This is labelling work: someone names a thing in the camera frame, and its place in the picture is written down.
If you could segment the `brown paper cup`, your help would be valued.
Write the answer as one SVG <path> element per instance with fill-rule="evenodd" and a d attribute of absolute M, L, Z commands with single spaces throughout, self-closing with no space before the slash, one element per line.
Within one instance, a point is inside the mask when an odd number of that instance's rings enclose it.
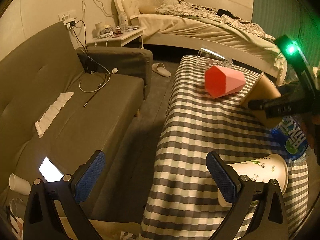
<path fill-rule="evenodd" d="M 282 118 L 277 117 L 268 119 L 264 110 L 250 110 L 248 102 L 250 100 L 275 99 L 280 96 L 281 94 L 275 87 L 274 83 L 265 75 L 264 72 L 262 72 L 244 99 L 242 99 L 240 105 L 249 110 L 249 112 L 252 113 L 266 128 L 272 129 L 280 123 Z"/>

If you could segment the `white plastic cup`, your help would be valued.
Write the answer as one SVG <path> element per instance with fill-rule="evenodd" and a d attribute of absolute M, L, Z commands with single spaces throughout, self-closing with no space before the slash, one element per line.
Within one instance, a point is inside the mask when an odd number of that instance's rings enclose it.
<path fill-rule="evenodd" d="M 28 196 L 31 191 L 30 183 L 13 173 L 11 173 L 9 176 L 9 187 L 11 191 L 17 192 L 24 196 Z"/>

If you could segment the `white printed paper cup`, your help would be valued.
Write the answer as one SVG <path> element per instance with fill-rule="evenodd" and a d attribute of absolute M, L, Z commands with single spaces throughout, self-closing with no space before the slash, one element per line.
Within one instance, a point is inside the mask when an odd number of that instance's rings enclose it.
<path fill-rule="evenodd" d="M 267 183 L 270 179 L 276 179 L 282 194 L 285 193 L 289 171 L 286 161 L 278 154 L 267 157 L 229 164 L 238 175 L 247 175 L 252 181 Z"/>

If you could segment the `blue water bottle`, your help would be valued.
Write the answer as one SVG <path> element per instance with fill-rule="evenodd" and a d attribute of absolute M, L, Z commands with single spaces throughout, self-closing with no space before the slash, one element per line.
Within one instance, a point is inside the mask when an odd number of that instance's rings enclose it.
<path fill-rule="evenodd" d="M 309 143 L 299 122 L 292 116 L 282 118 L 279 124 L 270 130 L 272 138 L 285 154 L 286 162 L 290 165 L 306 161 L 309 153 Z"/>

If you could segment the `glowing smartphone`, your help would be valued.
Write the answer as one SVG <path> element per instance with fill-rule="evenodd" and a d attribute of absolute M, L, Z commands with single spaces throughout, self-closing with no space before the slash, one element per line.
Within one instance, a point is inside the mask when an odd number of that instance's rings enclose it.
<path fill-rule="evenodd" d="M 47 157 L 44 158 L 39 166 L 39 171 L 48 183 L 60 181 L 63 178 L 63 174 Z"/>

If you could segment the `pink faceted container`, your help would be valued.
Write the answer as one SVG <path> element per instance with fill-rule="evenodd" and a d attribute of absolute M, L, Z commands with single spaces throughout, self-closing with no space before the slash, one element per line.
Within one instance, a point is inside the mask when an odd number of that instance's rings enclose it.
<path fill-rule="evenodd" d="M 245 84 L 244 74 L 232 68 L 211 66 L 204 72 L 205 90 L 214 99 L 237 93 Z"/>

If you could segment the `checkered tablecloth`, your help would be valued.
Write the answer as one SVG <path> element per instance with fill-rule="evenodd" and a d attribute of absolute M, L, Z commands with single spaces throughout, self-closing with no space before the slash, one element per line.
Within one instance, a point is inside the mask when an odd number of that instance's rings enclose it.
<path fill-rule="evenodd" d="M 308 204 L 308 165 L 291 161 L 241 101 L 212 98 L 205 59 L 184 56 L 157 146 L 140 239 L 289 239 Z"/>

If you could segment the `green curtain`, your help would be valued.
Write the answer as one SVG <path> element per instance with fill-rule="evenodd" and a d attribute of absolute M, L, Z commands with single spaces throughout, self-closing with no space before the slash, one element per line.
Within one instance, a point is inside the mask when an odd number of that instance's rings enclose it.
<path fill-rule="evenodd" d="M 312 53 L 312 23 L 296 0 L 253 0 L 252 22 L 275 38 L 285 34 L 291 37 L 309 63 L 316 59 Z"/>

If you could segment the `folded white tissue strip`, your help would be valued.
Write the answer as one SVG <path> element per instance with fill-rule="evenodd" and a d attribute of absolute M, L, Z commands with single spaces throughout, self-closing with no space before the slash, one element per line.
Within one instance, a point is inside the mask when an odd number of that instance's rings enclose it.
<path fill-rule="evenodd" d="M 49 128 L 60 110 L 65 106 L 73 94 L 74 92 L 61 93 L 55 102 L 49 106 L 45 113 L 43 113 L 40 120 L 35 122 L 35 128 L 39 138 L 43 137 L 45 131 Z"/>

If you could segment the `grey sofa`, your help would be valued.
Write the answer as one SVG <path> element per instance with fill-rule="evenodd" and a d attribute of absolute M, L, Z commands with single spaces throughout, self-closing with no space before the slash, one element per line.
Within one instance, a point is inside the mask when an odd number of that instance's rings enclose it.
<path fill-rule="evenodd" d="M 1 61 L 1 204 L 15 174 L 33 182 L 44 159 L 72 174 L 101 150 L 105 169 L 81 204 L 93 218 L 120 143 L 151 83 L 153 54 L 140 48 L 72 45 L 62 23 L 24 41 Z"/>

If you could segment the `beige slipper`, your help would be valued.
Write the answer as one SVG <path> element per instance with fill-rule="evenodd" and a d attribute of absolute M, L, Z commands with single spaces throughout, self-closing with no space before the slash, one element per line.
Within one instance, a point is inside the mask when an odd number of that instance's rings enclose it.
<path fill-rule="evenodd" d="M 153 63 L 152 64 L 152 71 L 162 77 L 171 77 L 171 72 L 169 72 L 163 63 Z"/>

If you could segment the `bed with beige sheets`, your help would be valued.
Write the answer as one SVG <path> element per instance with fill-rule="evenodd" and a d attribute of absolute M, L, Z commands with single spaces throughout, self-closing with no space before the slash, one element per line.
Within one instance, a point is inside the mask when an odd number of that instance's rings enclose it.
<path fill-rule="evenodd" d="M 144 38 L 156 33 L 200 38 L 233 47 L 262 59 L 269 64 L 276 84 L 282 85 L 287 73 L 287 61 L 274 44 L 275 38 L 257 23 L 231 12 L 192 4 L 184 0 L 164 0 L 159 6 L 143 5 L 132 23 L 144 27 Z"/>

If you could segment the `white pillow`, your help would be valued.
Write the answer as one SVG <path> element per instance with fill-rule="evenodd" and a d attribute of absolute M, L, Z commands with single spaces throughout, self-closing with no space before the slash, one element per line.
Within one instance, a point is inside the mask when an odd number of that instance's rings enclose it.
<path fill-rule="evenodd" d="M 124 12 L 128 20 L 141 14 L 140 7 L 159 7 L 161 5 L 159 0 L 114 0 L 114 3 L 117 12 Z"/>

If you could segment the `white bedside table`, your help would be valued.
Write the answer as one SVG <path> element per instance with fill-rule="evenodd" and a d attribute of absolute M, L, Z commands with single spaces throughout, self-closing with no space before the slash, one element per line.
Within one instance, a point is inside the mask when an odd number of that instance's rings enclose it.
<path fill-rule="evenodd" d="M 88 43 L 89 47 L 128 47 L 144 48 L 143 34 L 144 27 L 136 30 L 126 31 L 121 35 L 112 35 L 105 38 L 97 38 L 95 41 Z"/>

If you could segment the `wall power strip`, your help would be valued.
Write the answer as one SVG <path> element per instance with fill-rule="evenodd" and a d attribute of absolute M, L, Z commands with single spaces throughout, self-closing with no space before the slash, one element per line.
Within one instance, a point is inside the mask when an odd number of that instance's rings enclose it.
<path fill-rule="evenodd" d="M 60 22 L 63 22 L 63 24 L 66 26 L 67 30 L 71 29 L 71 22 L 76 20 L 76 11 L 70 10 L 67 12 L 62 12 L 58 14 L 58 18 Z"/>

